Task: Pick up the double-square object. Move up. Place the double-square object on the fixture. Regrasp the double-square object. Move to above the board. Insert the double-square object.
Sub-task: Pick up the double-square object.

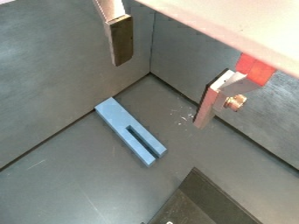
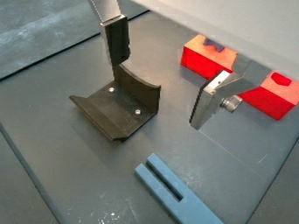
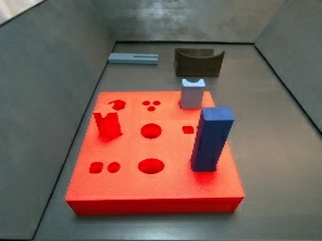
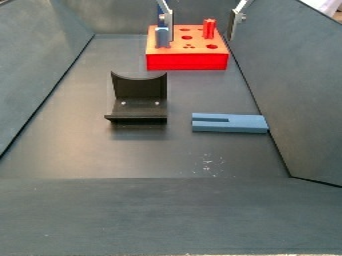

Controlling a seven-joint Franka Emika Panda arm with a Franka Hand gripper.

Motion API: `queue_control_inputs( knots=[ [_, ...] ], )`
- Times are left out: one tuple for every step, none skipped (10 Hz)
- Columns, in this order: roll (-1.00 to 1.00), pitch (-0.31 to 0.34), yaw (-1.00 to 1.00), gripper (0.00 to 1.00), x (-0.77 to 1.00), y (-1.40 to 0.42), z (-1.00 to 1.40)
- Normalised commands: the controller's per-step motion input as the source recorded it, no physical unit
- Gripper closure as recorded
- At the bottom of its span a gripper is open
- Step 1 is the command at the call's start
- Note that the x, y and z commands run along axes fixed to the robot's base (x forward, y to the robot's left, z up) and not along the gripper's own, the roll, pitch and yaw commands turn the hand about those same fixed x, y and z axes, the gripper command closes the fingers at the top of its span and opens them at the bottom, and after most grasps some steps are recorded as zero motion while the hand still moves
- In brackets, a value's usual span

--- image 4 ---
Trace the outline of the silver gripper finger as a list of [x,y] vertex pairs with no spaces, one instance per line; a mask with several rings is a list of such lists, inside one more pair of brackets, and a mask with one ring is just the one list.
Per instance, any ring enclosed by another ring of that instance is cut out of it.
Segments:
[[174,11],[170,9],[166,0],[157,0],[157,3],[159,4],[165,12],[162,18],[165,19],[165,22],[170,31],[170,41],[173,41],[174,40]]
[[233,40],[238,24],[246,19],[245,10],[252,5],[254,0],[241,0],[237,7],[230,12],[228,39]]

